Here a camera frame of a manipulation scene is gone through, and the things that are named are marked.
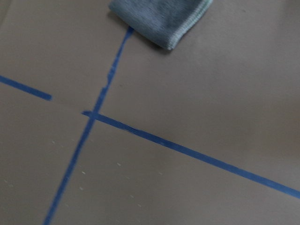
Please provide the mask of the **folded grey cloth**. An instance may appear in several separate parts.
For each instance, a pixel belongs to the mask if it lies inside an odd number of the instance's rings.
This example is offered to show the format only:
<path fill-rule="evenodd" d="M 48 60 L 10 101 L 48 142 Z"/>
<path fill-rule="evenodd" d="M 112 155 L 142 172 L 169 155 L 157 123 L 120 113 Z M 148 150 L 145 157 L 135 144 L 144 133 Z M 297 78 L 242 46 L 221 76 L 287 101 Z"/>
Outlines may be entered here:
<path fill-rule="evenodd" d="M 204 16 L 211 0 L 112 0 L 109 9 L 149 41 L 172 50 Z"/>

